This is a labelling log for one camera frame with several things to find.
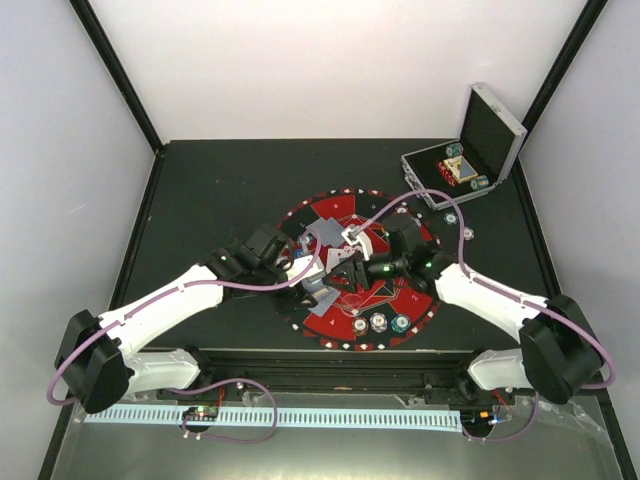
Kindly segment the blue playing card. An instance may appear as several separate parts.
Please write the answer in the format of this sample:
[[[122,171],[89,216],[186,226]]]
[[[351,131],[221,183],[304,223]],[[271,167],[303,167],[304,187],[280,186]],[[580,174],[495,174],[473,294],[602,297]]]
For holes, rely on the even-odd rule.
[[[334,304],[334,302],[339,298],[340,293],[337,290],[331,290],[327,293],[324,293],[322,296],[319,296],[316,301],[317,304],[313,307],[309,307],[308,311],[312,314],[322,317],[326,314],[329,308]]]
[[[326,223],[331,223],[334,225],[338,225],[340,224],[335,218],[330,217],[328,219],[326,218],[318,218],[315,221],[313,221],[312,223],[310,223],[309,225],[306,226],[307,230],[313,230],[315,232],[317,232],[320,235],[320,231],[322,229],[322,227],[326,224]]]
[[[340,224],[326,223],[320,231],[322,245],[339,248],[344,243],[344,238],[341,235],[342,231],[343,228]]]

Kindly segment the clear round dealer button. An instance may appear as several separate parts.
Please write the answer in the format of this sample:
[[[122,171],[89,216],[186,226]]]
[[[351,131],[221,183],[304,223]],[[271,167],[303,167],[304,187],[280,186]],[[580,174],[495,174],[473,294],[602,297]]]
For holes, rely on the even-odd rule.
[[[341,309],[350,317],[358,317],[362,310],[362,299],[359,295],[347,294],[340,299]]]

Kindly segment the grey white chip stack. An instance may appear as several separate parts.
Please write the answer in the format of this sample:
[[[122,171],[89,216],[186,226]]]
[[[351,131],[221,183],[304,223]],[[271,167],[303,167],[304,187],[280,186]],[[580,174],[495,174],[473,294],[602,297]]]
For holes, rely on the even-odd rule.
[[[474,238],[474,231],[468,227],[464,228],[463,236],[466,241],[470,241]]]

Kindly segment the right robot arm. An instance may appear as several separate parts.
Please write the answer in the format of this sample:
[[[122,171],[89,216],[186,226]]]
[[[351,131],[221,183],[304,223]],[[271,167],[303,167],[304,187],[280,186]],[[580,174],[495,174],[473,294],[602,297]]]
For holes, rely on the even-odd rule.
[[[350,256],[329,270],[324,284],[357,293],[377,281],[403,279],[412,290],[466,310],[518,343],[514,349],[477,354],[454,379],[461,400],[476,403],[490,390],[511,387],[565,404],[604,366],[604,355],[571,298],[525,294],[463,266],[426,240],[408,213],[384,219],[382,233],[389,251]]]

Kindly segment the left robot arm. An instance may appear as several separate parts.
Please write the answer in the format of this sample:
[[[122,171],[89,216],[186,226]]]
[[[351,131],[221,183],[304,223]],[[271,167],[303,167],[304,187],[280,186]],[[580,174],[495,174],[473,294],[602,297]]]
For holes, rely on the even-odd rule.
[[[301,282],[323,272],[319,235],[307,236],[315,250],[296,256],[293,240],[263,226],[245,242],[212,251],[206,260],[128,305],[94,316],[88,310],[68,322],[46,390],[52,405],[78,402],[99,413],[123,397],[171,389],[193,399],[214,388],[213,372],[184,349],[158,353],[146,346],[194,315],[247,293],[302,292]]]

